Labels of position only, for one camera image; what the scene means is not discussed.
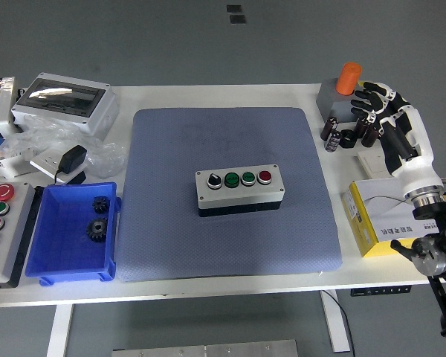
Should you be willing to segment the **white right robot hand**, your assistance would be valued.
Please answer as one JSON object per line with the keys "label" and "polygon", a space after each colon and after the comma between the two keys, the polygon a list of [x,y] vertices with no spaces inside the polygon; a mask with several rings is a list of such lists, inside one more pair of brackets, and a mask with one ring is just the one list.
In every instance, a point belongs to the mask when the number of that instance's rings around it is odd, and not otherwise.
{"label": "white right robot hand", "polygon": [[384,83],[363,81],[361,87],[351,101],[352,112],[378,133],[387,171],[399,180],[404,198],[438,199],[444,186],[433,169],[434,154],[419,111]]}

